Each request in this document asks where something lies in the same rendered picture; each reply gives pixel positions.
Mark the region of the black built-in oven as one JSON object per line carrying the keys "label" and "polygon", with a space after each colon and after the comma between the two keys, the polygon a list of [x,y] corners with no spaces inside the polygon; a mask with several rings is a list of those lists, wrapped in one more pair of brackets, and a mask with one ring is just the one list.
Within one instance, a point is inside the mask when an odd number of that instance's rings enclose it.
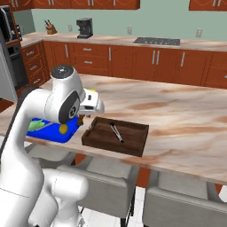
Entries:
{"label": "black built-in oven", "polygon": [[18,44],[8,47],[10,59],[12,61],[12,68],[14,70],[15,89],[28,84],[27,72],[24,66],[23,58]]}

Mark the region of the grey fridge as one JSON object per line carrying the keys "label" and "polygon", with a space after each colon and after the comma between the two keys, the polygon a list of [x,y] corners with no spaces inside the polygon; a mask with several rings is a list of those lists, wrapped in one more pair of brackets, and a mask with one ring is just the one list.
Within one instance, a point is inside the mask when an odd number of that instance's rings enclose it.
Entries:
{"label": "grey fridge", "polygon": [[12,77],[14,71],[4,35],[0,29],[0,98],[15,103],[18,100]]}

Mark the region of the red-brown upper cupboard run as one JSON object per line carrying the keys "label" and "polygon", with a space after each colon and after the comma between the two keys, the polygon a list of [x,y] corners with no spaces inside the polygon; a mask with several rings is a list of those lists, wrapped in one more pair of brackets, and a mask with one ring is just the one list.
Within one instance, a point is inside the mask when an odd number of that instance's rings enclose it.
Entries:
{"label": "red-brown upper cupboard run", "polygon": [[29,9],[138,10],[140,0],[0,0],[14,11]]}

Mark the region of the black microwave oven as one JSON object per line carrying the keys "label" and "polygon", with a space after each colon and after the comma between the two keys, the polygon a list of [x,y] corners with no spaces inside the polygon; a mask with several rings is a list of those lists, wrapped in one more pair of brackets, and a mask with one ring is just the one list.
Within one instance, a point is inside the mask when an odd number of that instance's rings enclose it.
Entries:
{"label": "black microwave oven", "polygon": [[0,29],[7,43],[18,39],[9,5],[0,6]]}

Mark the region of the black and silver utensil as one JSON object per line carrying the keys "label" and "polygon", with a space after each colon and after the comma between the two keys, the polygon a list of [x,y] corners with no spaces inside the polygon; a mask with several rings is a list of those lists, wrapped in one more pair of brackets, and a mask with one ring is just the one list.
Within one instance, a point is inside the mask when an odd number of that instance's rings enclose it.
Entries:
{"label": "black and silver utensil", "polygon": [[120,132],[118,131],[118,129],[116,128],[116,126],[113,124],[113,123],[110,123],[110,126],[111,126],[111,129],[113,130],[113,133],[117,136],[118,140],[121,142],[121,143],[124,143],[122,137],[121,137],[121,134]]}

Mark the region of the green leafy vegetable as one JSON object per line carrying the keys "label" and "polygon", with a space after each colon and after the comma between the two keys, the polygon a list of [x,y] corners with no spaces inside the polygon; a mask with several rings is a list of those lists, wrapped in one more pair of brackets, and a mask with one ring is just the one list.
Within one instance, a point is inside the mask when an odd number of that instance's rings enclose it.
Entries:
{"label": "green leafy vegetable", "polygon": [[43,125],[44,125],[44,122],[42,120],[31,121],[28,126],[28,131],[35,131],[37,129],[40,129]]}

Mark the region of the red-brown lower cupboard run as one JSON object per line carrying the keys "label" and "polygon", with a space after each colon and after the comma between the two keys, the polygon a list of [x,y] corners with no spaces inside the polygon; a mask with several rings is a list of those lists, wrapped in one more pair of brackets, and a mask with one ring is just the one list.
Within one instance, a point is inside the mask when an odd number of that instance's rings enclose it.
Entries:
{"label": "red-brown lower cupboard run", "polygon": [[41,41],[22,48],[28,79],[44,82],[59,64],[81,74],[227,89],[227,51]]}

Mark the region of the wooden knife block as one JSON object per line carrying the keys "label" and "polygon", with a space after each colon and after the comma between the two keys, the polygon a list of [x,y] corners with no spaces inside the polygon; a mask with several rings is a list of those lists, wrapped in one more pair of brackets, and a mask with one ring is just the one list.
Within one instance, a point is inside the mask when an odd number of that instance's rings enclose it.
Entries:
{"label": "wooden knife block", "polygon": [[46,24],[46,30],[47,30],[48,35],[54,35],[54,34],[58,33],[58,31],[56,30],[54,25],[51,24],[51,22],[49,20],[46,20],[45,24]]}

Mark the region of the red-brown cupboard run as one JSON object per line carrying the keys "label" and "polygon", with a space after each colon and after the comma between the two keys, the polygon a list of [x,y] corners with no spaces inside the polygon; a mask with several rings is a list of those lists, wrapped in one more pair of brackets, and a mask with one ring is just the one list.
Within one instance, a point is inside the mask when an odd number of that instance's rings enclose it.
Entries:
{"label": "red-brown cupboard run", "polygon": [[28,79],[44,82],[59,64],[81,74],[227,89],[227,51],[41,41],[22,48]]}
{"label": "red-brown cupboard run", "polygon": [[14,11],[29,9],[138,10],[140,0],[0,0]]}

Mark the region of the black coffee machine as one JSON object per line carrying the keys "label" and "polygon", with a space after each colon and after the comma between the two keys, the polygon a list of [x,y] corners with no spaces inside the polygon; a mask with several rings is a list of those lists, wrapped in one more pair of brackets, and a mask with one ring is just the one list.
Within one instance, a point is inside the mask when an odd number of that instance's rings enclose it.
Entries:
{"label": "black coffee machine", "polygon": [[80,34],[78,38],[90,38],[93,36],[92,18],[82,18],[76,21]]}

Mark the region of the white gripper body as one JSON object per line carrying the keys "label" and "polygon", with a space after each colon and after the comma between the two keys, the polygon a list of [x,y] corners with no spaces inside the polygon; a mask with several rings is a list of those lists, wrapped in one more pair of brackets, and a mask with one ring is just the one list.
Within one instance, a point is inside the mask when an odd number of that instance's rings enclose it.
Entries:
{"label": "white gripper body", "polygon": [[94,90],[84,89],[85,97],[80,104],[78,114],[91,115],[94,113],[103,114],[105,106],[99,94]]}

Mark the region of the grey upholstered chair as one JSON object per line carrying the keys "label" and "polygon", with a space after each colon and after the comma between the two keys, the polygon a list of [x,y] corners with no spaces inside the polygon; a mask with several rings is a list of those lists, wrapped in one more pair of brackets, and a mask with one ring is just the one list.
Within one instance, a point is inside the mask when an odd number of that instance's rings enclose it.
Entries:
{"label": "grey upholstered chair", "polygon": [[31,144],[25,150],[41,168],[57,168],[60,165],[71,165],[75,157],[75,153],[45,145]]}
{"label": "grey upholstered chair", "polygon": [[227,227],[227,202],[214,183],[152,170],[142,222],[144,227]]}
{"label": "grey upholstered chair", "polygon": [[75,166],[61,165],[58,169],[85,176],[89,189],[80,207],[121,219],[121,227],[128,227],[134,215],[136,184],[139,167],[119,160],[86,157]]}

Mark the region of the dark brown wooden tray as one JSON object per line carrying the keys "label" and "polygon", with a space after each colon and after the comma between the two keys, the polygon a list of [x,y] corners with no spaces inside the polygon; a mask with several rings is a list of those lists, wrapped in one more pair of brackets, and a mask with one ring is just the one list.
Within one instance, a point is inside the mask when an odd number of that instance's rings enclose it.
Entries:
{"label": "dark brown wooden tray", "polygon": [[[113,123],[121,134],[121,143],[111,129]],[[96,117],[82,136],[82,144],[112,152],[141,157],[149,126],[129,121]]]}

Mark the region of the black hob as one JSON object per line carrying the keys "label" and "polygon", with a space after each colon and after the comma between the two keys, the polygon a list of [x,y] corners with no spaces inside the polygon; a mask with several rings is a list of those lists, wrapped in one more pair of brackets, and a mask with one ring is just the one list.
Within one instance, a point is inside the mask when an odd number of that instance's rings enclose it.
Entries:
{"label": "black hob", "polygon": [[179,46],[179,39],[157,38],[157,37],[138,37],[134,43],[154,44],[154,45],[172,45]]}

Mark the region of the blue tray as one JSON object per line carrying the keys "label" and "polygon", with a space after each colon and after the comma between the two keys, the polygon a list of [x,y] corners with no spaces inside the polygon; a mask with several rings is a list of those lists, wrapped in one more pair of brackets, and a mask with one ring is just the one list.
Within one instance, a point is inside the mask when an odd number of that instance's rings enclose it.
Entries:
{"label": "blue tray", "polygon": [[73,119],[67,122],[68,131],[65,135],[59,133],[59,123],[46,121],[44,119],[33,118],[32,121],[42,120],[44,125],[35,131],[28,131],[27,135],[30,137],[36,137],[44,140],[49,140],[52,142],[66,143],[68,142],[74,133],[79,129],[77,125],[78,117],[75,116]]}

